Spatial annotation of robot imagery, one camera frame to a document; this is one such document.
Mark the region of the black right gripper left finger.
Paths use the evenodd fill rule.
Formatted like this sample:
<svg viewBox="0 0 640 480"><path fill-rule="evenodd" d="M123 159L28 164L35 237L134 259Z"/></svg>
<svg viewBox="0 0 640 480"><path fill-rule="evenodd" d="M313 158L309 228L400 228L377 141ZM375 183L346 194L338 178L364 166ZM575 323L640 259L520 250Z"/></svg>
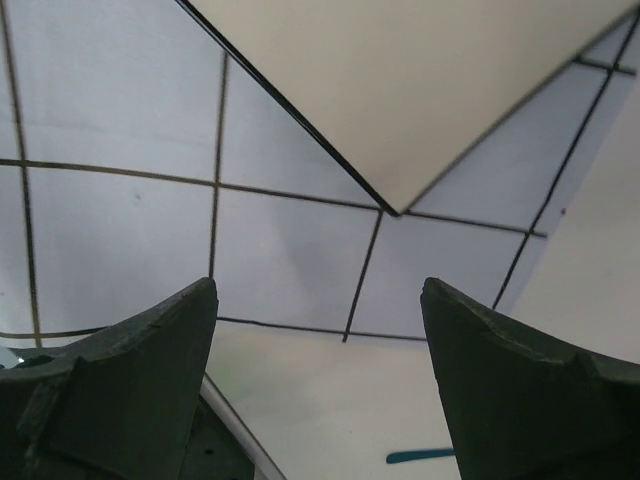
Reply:
<svg viewBox="0 0 640 480"><path fill-rule="evenodd" d="M160 304L1 371L4 479L176 479L218 309L202 278Z"/></svg>

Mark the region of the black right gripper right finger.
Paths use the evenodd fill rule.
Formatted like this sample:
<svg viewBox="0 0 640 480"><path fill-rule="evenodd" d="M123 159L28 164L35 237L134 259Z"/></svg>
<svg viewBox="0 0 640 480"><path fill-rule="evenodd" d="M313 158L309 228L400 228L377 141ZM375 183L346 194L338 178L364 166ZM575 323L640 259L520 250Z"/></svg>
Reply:
<svg viewBox="0 0 640 480"><path fill-rule="evenodd" d="M438 278L420 297L464 479L636 479L639 367L496 312Z"/></svg>

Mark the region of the light blue checked placemat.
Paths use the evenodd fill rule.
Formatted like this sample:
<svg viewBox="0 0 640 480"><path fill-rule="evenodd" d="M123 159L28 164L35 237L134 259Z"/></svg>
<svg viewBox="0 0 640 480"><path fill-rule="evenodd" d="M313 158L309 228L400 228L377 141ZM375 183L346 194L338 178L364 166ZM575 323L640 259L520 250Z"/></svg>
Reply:
<svg viewBox="0 0 640 480"><path fill-rule="evenodd" d="M1 5L1 342L209 277L223 320L419 341L423 281L508 311L639 76L631 10L387 213L175 1Z"/></svg>

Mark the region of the white square plate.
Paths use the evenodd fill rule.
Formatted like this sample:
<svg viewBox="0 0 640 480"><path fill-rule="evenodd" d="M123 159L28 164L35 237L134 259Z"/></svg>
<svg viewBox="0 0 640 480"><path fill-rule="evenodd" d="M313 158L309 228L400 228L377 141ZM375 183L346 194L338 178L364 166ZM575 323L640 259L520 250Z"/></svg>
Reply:
<svg viewBox="0 0 640 480"><path fill-rule="evenodd" d="M185 1L389 214L637 8L634 1Z"/></svg>

